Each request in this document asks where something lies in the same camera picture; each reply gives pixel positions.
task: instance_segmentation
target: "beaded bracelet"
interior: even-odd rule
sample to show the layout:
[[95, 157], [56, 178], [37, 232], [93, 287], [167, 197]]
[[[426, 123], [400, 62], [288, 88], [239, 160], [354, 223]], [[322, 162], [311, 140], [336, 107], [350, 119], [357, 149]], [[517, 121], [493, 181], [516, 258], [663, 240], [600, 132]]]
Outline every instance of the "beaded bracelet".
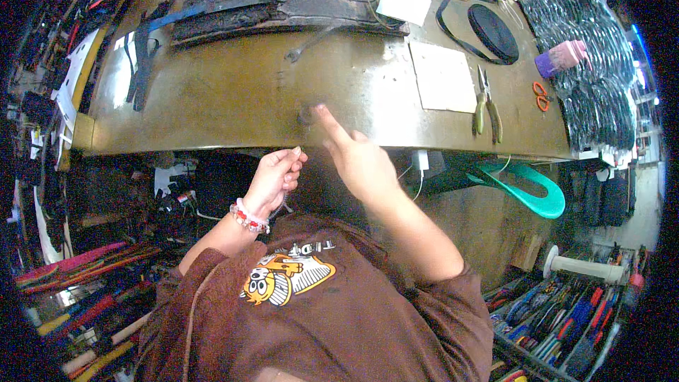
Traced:
[[239, 225], [249, 229], [250, 232], [264, 232], [268, 235], [271, 231], [269, 220], [259, 220], [259, 218], [252, 216], [252, 214], [243, 206], [242, 198], [238, 198], [236, 203], [229, 207], [229, 213], [233, 215], [233, 218]]

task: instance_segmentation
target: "black strap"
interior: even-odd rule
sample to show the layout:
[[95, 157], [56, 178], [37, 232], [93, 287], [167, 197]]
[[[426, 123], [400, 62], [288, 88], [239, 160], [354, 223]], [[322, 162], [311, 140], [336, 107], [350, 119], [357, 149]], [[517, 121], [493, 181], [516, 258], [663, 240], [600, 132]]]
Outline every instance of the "black strap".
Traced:
[[[486, 2], [486, 3], [495, 3], [492, 0], [480, 0], [481, 2]], [[455, 43], [463, 47], [463, 49], [469, 53], [473, 53], [474, 55], [477, 55], [479, 58], [482, 58], [491, 64], [497, 64], [497, 65], [511, 65], [515, 61], [507, 61], [505, 59], [492, 59], [489, 58], [485, 55], [485, 53], [481, 52], [479, 49], [473, 47], [467, 42], [464, 42], [460, 40], [459, 38], [456, 38], [450, 30], [448, 30], [448, 27], [446, 26], [446, 23], [443, 21], [443, 11], [446, 9], [448, 4], [450, 3], [450, 0], [443, 0], [441, 2], [441, 5], [436, 11], [436, 21], [439, 23], [439, 27], [443, 30], [444, 33], [448, 35], [449, 38], [451, 38]]]
[[[137, 112], [144, 109], [146, 103], [146, 90], [149, 86], [149, 80], [151, 79], [153, 57], [156, 56], [156, 53], [160, 48], [160, 42], [157, 39], [149, 39], [151, 21], [165, 16], [173, 4], [174, 0], [166, 0], [158, 4], [149, 17], [146, 16], [146, 12], [141, 14], [139, 27], [137, 27], [137, 30], [134, 32], [134, 52], [137, 55], [136, 72], [134, 71], [134, 65], [132, 65], [132, 57], [130, 56], [127, 36], [123, 42], [123, 49], [130, 60], [130, 71], [132, 73], [126, 101], [132, 102], [132, 109]], [[149, 40], [156, 42], [151, 50], [149, 50]]]

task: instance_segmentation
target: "wooden workbench top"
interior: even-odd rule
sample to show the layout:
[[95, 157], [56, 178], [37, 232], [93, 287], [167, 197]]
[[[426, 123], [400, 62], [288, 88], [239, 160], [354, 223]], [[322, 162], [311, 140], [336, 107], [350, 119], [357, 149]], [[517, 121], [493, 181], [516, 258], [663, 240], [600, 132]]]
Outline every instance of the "wooden workbench top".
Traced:
[[[115, 38], [133, 31], [140, 13], [151, 12], [161, 1], [132, 0]], [[179, 10], [182, 2], [176, 0], [172, 11]], [[462, 50], [437, 26], [440, 3], [432, 0], [424, 27], [411, 24], [409, 39]], [[469, 4], [451, 1], [444, 19], [456, 36], [485, 51], [469, 26]], [[130, 64], [123, 48], [111, 47], [107, 52], [89, 110], [95, 123], [88, 153], [316, 144], [318, 138], [302, 128], [297, 114], [302, 103], [321, 98], [347, 129], [360, 130], [383, 146], [572, 158], [558, 105], [552, 103], [548, 112], [536, 106], [532, 83], [542, 81], [533, 62], [538, 51], [519, 7], [513, 5], [523, 29], [496, 6], [489, 6], [513, 32], [520, 58], [503, 66], [466, 56], [475, 85], [477, 64], [488, 71], [504, 126], [502, 144], [493, 145], [488, 116], [488, 129], [475, 137], [473, 115], [422, 109], [406, 39], [333, 33], [290, 64], [284, 54], [312, 32], [263, 34], [173, 49], [171, 26], [166, 26], [150, 35], [163, 47], [153, 62], [142, 112], [125, 103]], [[447, 90], [455, 94], [454, 85]]]

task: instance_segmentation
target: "brown t-shirt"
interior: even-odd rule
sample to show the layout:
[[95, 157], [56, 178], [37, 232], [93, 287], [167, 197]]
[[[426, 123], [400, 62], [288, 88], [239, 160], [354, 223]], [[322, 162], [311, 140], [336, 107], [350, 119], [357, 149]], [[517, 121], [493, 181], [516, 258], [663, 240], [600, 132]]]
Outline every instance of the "brown t-shirt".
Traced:
[[[141, 380], [178, 380], [185, 367], [189, 380], [251, 381], [264, 368], [305, 381], [488, 380], [492, 326], [480, 278], [467, 266], [454, 279], [409, 291], [408, 301], [379, 269], [386, 254], [366, 234], [304, 215], [280, 220], [262, 253], [255, 246], [219, 262], [220, 253], [206, 251], [181, 282], [163, 285], [141, 337]], [[167, 309], [191, 309], [188, 296], [197, 308], [182, 366], [189, 325], [183, 312]], [[174, 329], [163, 335], [164, 319]], [[221, 334], [209, 335], [215, 331]], [[179, 357], [158, 343], [177, 343]]]

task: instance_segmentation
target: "white roller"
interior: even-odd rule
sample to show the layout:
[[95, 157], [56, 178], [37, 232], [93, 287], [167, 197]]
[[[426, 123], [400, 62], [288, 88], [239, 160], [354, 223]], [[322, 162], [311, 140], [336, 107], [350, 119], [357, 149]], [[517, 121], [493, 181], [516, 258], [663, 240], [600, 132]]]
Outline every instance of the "white roller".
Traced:
[[554, 245], [549, 251], [542, 275], [547, 279], [550, 272], [567, 270], [593, 277], [599, 277], [607, 284], [624, 284], [622, 266], [599, 264], [597, 262], [567, 259], [559, 256], [559, 248]]

